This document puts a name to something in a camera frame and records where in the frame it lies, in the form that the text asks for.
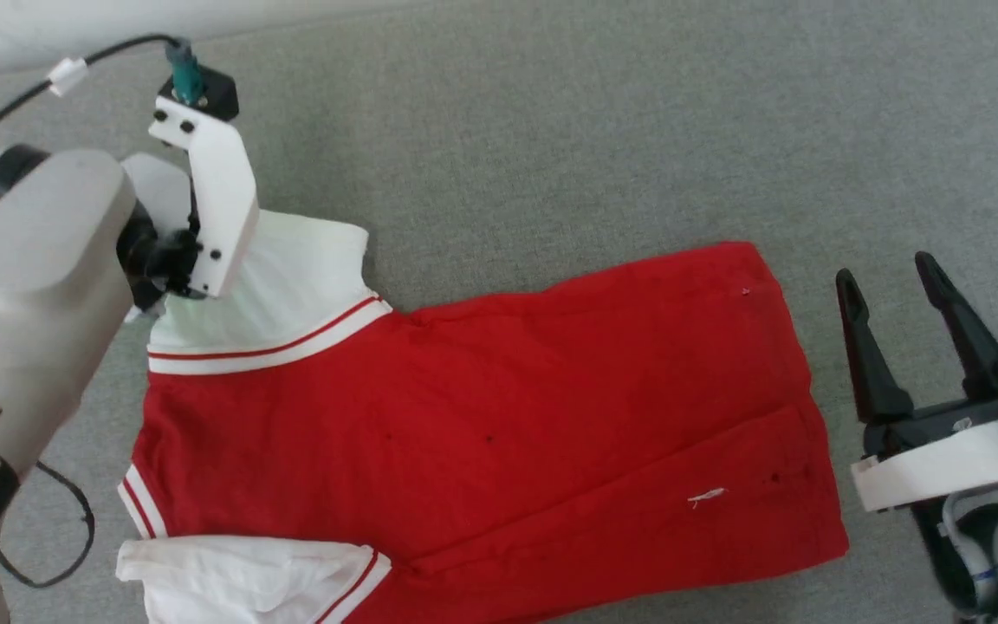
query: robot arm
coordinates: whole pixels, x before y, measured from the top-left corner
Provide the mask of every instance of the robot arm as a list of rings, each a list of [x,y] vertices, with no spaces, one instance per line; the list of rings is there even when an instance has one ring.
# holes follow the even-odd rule
[[[0,533],[134,302],[224,296],[255,228],[237,130],[167,98],[158,111],[150,132],[189,153],[193,185],[146,154],[0,155]]]
[[[960,617],[998,621],[998,502],[990,498],[998,497],[998,342],[934,257],[920,252],[915,265],[962,360],[965,399],[915,408],[868,328],[857,282],[841,271],[839,311],[865,424],[866,455],[852,476],[865,509],[910,509]]]

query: striped trim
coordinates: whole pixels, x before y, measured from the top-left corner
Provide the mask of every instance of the striped trim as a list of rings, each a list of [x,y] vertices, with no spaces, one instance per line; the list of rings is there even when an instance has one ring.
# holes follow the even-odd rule
[[[167,537],[164,518],[159,514],[159,509],[146,487],[146,482],[141,478],[138,467],[130,465],[126,478],[123,478],[122,483],[118,485],[118,495],[122,498],[122,503],[126,505],[126,510],[130,512],[130,518],[133,518],[133,524],[142,537]]]
[[[149,370],[174,375],[209,375],[278,367],[325,351],[391,311],[391,305],[379,296],[369,296],[316,330],[277,347],[217,353],[150,351]]]
[[[353,584],[349,585],[349,588],[341,596],[337,596],[337,600],[330,603],[329,608],[314,621],[314,624],[340,624],[362,601],[371,595],[376,586],[391,571],[392,561],[373,550],[372,558],[365,566],[364,572],[360,573],[357,580],[353,581]]]

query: red shirt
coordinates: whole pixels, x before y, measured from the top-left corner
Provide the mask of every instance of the red shirt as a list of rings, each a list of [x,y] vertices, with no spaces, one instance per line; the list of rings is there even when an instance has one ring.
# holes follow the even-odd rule
[[[807,360],[752,245],[403,315],[364,287],[350,228],[262,212],[233,297],[170,302],[122,486],[146,536],[371,545],[392,572],[349,621],[458,624],[847,550]],[[339,262],[310,250],[346,234]]]

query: teal connector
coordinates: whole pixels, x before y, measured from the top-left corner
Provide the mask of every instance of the teal connector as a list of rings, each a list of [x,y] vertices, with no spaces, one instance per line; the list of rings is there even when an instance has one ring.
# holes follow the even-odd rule
[[[167,46],[164,55],[172,66],[172,90],[175,99],[186,106],[198,105],[203,96],[203,74],[198,68],[198,59],[191,52],[191,43],[179,40],[179,46]]]

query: red stripe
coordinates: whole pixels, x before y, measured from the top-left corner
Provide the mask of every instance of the red stripe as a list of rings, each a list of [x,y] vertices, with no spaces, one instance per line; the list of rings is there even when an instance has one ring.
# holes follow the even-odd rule
[[[133,506],[138,509],[138,515],[141,517],[141,522],[146,525],[146,530],[149,532],[149,537],[156,537],[155,530],[152,529],[152,523],[149,522],[149,517],[146,515],[146,510],[141,506],[141,501],[138,500],[138,495],[133,493],[133,487],[130,487],[130,479],[123,478],[122,486],[126,487],[126,494],[130,495],[130,500],[133,501]]]
[[[336,319],[333,319],[332,321],[326,323],[325,325],[321,325],[320,328],[317,328],[313,332],[308,333],[308,335],[301,337],[301,339],[292,340],[288,344],[281,345],[280,347],[262,348],[261,351],[241,351],[233,353],[178,354],[178,353],[154,353],[150,351],[149,356],[150,358],[154,358],[156,360],[222,360],[225,358],[253,358],[253,356],[257,355],[269,355],[272,353],[278,353],[281,351],[286,351],[289,348],[296,347],[296,345],[302,344],[312,339],[312,337],[320,335],[322,332],[329,331],[337,323],[341,323],[341,321],[348,319],[348,317],[352,315],[353,312],[356,312],[357,309],[364,308],[365,305],[368,305],[373,301],[381,301],[381,300],[380,297],[369,296],[368,299],[361,301],[356,305],[353,305],[352,308],[346,309],[343,315],[336,317]]]
[[[357,578],[357,582],[354,583],[351,588],[349,588],[348,592],[341,594],[340,599],[334,601],[334,604],[329,605],[329,608],[326,609],[326,613],[322,613],[320,619],[316,620],[314,624],[321,624],[323,621],[325,621],[329,617],[329,615],[334,612],[334,609],[339,607],[340,604],[343,603],[343,601],[347,599],[347,597],[352,595],[353,592],[357,591],[357,588],[360,587],[360,584],[364,583],[365,578],[368,577],[368,573],[372,572],[372,568],[376,568],[376,560],[378,560],[378,558],[379,558],[379,553],[377,553],[376,550],[373,550],[372,560],[368,562],[368,568],[364,568],[364,573],[360,574],[360,578]]]

